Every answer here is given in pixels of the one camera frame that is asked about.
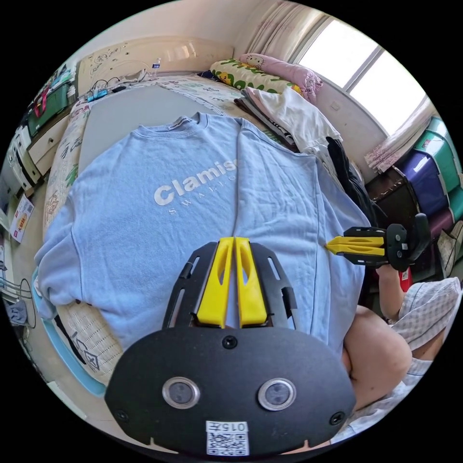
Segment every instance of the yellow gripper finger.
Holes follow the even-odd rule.
[[[203,299],[196,314],[201,324],[225,328],[233,259],[233,241],[233,237],[222,238],[218,243]]]
[[[337,236],[326,244],[333,254],[363,254],[365,256],[384,256],[384,238],[357,236]]]
[[[251,245],[247,238],[236,238],[235,245],[240,328],[263,325],[267,321],[267,311],[260,289],[259,275],[252,257]],[[247,276],[246,283],[243,271]]]

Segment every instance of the sweatshirt sleeve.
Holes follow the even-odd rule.
[[[72,233],[75,213],[69,193],[35,256],[38,286],[43,296],[37,311],[46,319],[56,316],[54,306],[82,300],[81,263]]]

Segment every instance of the green storage box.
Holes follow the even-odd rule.
[[[45,111],[40,117],[37,117],[34,109],[32,110],[27,118],[31,137],[35,136],[42,126],[68,105],[68,90],[69,83],[67,82],[50,92],[45,102]]]
[[[438,117],[431,119],[414,148],[433,157],[440,172],[444,194],[457,187],[463,188],[462,166],[449,132],[441,119]]]
[[[454,223],[463,218],[463,189],[455,188],[449,193],[450,210],[453,214]]]

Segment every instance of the bed sheet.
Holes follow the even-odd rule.
[[[273,134],[266,127],[234,104],[233,100],[240,98],[241,93],[225,84],[196,75],[182,75],[161,77],[156,82],[140,83],[136,87],[147,85],[159,85],[172,92],[177,92],[207,108],[214,109],[217,114],[244,118],[274,139]],[[78,176],[85,126],[93,105],[97,103],[77,103],[71,111],[69,125],[58,146],[50,171],[43,218],[44,234],[64,204],[68,192]],[[57,310],[69,335],[85,356],[93,376],[99,381],[107,383],[120,355],[122,355],[122,348],[100,311],[80,301],[57,307]]]

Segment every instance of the light blue sweatshirt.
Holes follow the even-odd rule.
[[[355,225],[368,221],[315,156],[290,152],[245,119],[198,113],[141,126],[79,175],[50,225],[36,255],[39,312],[85,301],[127,349],[161,329],[195,249],[241,236],[276,252],[302,329],[340,355],[364,268],[324,245]]]

